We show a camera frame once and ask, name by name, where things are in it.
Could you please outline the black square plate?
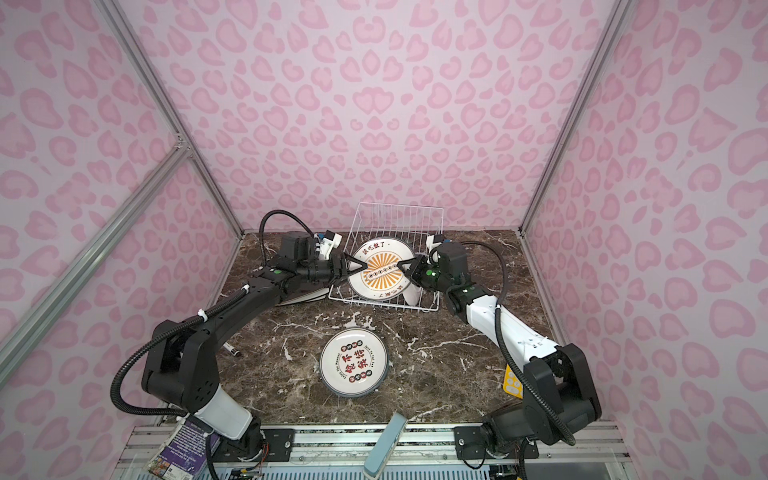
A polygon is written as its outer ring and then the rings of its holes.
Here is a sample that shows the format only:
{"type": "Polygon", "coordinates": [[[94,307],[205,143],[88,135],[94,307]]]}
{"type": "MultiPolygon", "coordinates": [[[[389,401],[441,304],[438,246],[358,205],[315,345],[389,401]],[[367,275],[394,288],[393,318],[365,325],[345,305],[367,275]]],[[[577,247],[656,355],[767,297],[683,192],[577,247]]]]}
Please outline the black square plate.
{"type": "Polygon", "coordinates": [[[305,303],[311,303],[319,300],[325,299],[331,288],[321,288],[314,291],[308,291],[301,294],[297,294],[294,296],[291,296],[290,298],[287,298],[286,300],[283,300],[279,303],[280,307],[283,306],[289,306],[289,305],[296,305],[296,304],[305,304],[305,303]]]}

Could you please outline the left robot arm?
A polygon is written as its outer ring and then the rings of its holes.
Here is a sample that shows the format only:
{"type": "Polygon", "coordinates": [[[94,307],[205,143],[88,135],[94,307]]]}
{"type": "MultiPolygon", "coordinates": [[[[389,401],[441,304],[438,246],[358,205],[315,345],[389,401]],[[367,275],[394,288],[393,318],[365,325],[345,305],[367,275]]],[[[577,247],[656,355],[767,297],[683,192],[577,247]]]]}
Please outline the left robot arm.
{"type": "Polygon", "coordinates": [[[178,407],[179,415],[218,434],[242,460],[263,450],[259,420],[221,386],[217,353],[258,315],[310,290],[325,289],[363,272],[367,264],[339,249],[341,237],[289,232],[269,259],[231,299],[153,332],[143,390],[178,407]]]}

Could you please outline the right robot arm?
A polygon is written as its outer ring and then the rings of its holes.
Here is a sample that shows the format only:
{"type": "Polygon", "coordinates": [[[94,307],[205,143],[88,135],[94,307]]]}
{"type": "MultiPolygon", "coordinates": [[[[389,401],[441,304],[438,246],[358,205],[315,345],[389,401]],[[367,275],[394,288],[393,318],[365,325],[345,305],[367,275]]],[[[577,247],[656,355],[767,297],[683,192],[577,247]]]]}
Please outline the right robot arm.
{"type": "Polygon", "coordinates": [[[531,442],[573,446],[576,432],[599,420],[602,406],[584,352],[573,343],[560,345],[537,333],[504,305],[509,290],[507,266],[500,266],[498,294],[474,281],[468,246],[443,241],[427,254],[402,260],[399,270],[413,284],[443,295],[448,310],[499,348],[522,386],[517,405],[487,414],[480,426],[486,451],[497,457],[525,455],[531,442]]]}

